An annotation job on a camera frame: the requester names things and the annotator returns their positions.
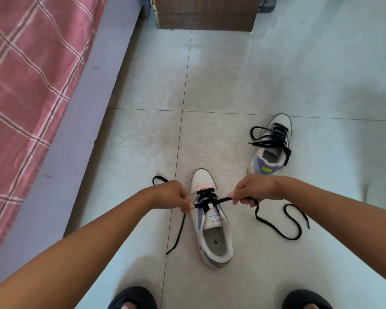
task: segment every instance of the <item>black shoelace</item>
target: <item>black shoelace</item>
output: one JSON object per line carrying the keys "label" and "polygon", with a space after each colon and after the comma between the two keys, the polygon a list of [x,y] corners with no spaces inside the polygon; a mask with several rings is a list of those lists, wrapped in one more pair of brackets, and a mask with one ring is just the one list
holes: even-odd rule
{"label": "black shoelace", "polygon": [[[253,136],[254,129],[268,130],[272,134],[266,134],[261,136],[260,138],[256,138]],[[286,128],[281,124],[273,124],[272,129],[256,126],[250,129],[250,136],[254,141],[258,141],[258,140],[261,140],[261,141],[249,142],[249,144],[252,144],[258,147],[264,147],[264,148],[280,147],[286,155],[286,160],[284,161],[284,165],[283,165],[283,166],[286,166],[287,162],[289,161],[290,154],[292,154],[292,151],[286,146],[286,138],[287,138],[288,131],[289,131],[288,128]]]}
{"label": "black shoelace", "polygon": [[[154,176],[153,177],[153,185],[154,184],[154,180],[155,179],[159,179],[163,182],[168,182],[169,180],[167,180],[166,178],[163,178],[162,176]],[[199,195],[199,198],[198,198],[198,202],[197,204],[194,204],[194,206],[196,208],[203,208],[203,211],[206,213],[208,210],[209,210],[209,203],[211,203],[213,206],[216,206],[217,204],[220,204],[220,203],[224,203],[226,201],[231,201],[232,198],[230,197],[225,197],[225,198],[222,198],[222,199],[217,199],[217,196],[214,192],[214,189],[213,188],[210,188],[210,189],[203,189],[203,190],[200,190],[197,192],[197,195]],[[286,204],[284,205],[283,207],[283,211],[284,211],[284,214],[286,216],[288,216],[297,226],[298,228],[298,234],[296,237],[294,238],[290,238],[290,237],[287,237],[286,235],[284,235],[283,233],[281,233],[279,231],[278,228],[276,228],[273,224],[271,224],[270,222],[268,222],[267,220],[264,220],[263,218],[260,218],[257,213],[259,212],[259,202],[256,198],[253,198],[253,197],[247,197],[247,199],[249,200],[253,200],[255,205],[256,205],[256,211],[254,212],[255,216],[256,216],[256,219],[259,220],[260,222],[268,225],[269,227],[271,227],[272,229],[274,229],[281,237],[287,239],[287,240],[290,240],[290,241],[296,241],[298,240],[301,236],[302,236],[302,227],[300,226],[300,224],[294,219],[292,218],[289,213],[287,212],[286,208],[288,206],[292,206],[294,208],[296,208],[301,214],[302,216],[304,217],[304,219],[306,220],[306,223],[308,224],[308,229],[310,229],[310,224],[309,224],[309,219],[308,217],[306,216],[306,214],[304,212],[302,212],[299,208],[297,208],[295,205],[289,203],[289,204]],[[177,239],[176,239],[176,242],[174,244],[174,246],[166,253],[170,253],[173,249],[176,248],[177,244],[179,243],[179,239],[180,239],[180,235],[181,235],[181,231],[183,230],[183,225],[184,225],[184,219],[186,218],[186,214],[183,214],[183,220],[181,221],[181,226],[180,226],[180,230],[179,230],[179,234],[177,235]]]}

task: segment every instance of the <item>checkered bedspread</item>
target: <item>checkered bedspread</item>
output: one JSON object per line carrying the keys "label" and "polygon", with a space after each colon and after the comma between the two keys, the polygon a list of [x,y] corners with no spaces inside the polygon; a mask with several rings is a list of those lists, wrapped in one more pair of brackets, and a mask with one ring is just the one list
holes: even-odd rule
{"label": "checkered bedspread", "polygon": [[0,0],[0,243],[86,65],[106,0]]}

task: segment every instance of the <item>hand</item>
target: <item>hand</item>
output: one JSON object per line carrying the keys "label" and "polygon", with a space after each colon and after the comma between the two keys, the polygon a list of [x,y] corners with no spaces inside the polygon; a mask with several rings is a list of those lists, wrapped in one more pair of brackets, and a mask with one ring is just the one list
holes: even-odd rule
{"label": "hand", "polygon": [[194,209],[190,202],[189,192],[176,180],[161,183],[145,189],[152,193],[152,208],[171,209],[179,207],[182,213]]}
{"label": "hand", "polygon": [[255,207],[256,204],[250,196],[256,198],[259,202],[263,199],[283,199],[281,192],[281,176],[264,176],[264,175],[248,175],[237,183],[235,190],[229,193],[229,197],[233,199],[233,205],[238,201],[242,204]]}

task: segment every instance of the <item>slipper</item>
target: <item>slipper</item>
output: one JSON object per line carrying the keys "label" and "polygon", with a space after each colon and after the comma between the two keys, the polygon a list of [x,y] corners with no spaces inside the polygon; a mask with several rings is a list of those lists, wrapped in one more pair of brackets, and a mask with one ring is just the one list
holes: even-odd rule
{"label": "slipper", "polygon": [[309,290],[295,290],[286,296],[282,309],[303,309],[308,304],[315,304],[319,309],[333,309],[319,294]]}
{"label": "slipper", "polygon": [[134,303],[137,309],[157,309],[153,295],[142,286],[124,289],[113,298],[107,309],[120,309],[126,301]]}

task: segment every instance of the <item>wooden cabinet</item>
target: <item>wooden cabinet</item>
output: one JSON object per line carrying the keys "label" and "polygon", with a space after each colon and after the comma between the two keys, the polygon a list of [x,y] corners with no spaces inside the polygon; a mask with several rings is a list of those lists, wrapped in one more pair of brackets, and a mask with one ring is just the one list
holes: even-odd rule
{"label": "wooden cabinet", "polygon": [[163,29],[251,31],[260,0],[153,0]]}

